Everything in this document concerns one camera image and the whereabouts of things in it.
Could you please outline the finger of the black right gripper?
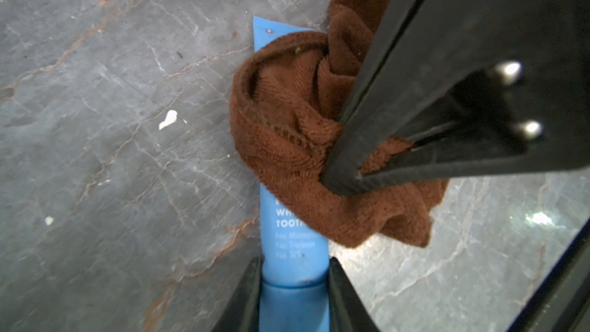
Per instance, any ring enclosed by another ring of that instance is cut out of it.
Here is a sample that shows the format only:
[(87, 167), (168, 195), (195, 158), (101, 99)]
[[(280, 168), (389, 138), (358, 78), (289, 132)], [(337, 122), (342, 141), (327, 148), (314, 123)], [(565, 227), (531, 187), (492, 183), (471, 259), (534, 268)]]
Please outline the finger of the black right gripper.
[(589, 0), (390, 0), (322, 184), (589, 164)]

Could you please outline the blue toothpaste tube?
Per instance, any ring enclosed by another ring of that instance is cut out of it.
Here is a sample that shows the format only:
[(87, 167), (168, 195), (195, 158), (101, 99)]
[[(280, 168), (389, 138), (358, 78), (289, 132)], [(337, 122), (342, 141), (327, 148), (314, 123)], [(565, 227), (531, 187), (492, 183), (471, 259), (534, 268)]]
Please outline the blue toothpaste tube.
[(328, 331), (328, 241), (260, 187), (260, 331)]

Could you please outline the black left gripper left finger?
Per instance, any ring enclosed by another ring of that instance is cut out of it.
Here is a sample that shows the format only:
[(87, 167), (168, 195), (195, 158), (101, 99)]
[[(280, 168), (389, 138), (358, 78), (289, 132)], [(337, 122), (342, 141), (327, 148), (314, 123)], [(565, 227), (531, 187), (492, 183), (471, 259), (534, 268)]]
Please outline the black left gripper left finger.
[(213, 332), (258, 332), (260, 327), (260, 299), (262, 258), (254, 257), (228, 301)]

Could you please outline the brown cloth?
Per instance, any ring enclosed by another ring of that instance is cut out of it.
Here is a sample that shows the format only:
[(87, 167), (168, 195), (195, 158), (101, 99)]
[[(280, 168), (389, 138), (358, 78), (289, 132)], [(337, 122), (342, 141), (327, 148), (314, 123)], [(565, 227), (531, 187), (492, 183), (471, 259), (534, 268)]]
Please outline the brown cloth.
[(259, 181), (319, 234), (357, 247), (381, 233), (426, 247), (430, 211), (447, 181), (410, 182), (339, 196), (320, 176), (342, 127), (337, 117), (390, 0), (330, 0), (327, 32), (282, 36), (234, 75), (230, 129)]

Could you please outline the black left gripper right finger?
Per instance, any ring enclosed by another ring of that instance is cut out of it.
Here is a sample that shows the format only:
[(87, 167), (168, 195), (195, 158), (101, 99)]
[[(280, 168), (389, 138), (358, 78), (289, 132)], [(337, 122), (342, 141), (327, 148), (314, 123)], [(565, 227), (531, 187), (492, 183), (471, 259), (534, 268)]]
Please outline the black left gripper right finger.
[(328, 296), (331, 332), (380, 331), (336, 257), (330, 258)]

